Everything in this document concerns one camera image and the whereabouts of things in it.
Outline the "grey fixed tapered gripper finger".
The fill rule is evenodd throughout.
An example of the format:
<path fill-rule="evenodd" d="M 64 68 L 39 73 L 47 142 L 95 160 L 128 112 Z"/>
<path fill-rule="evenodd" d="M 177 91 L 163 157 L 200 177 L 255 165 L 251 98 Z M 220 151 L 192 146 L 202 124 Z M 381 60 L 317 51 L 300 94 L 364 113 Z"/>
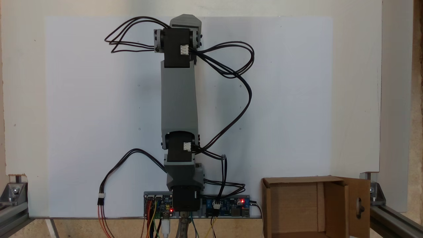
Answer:
<path fill-rule="evenodd" d="M 172 18 L 171 22 L 197 22 L 200 21 L 195 15 L 179 15 Z"/>

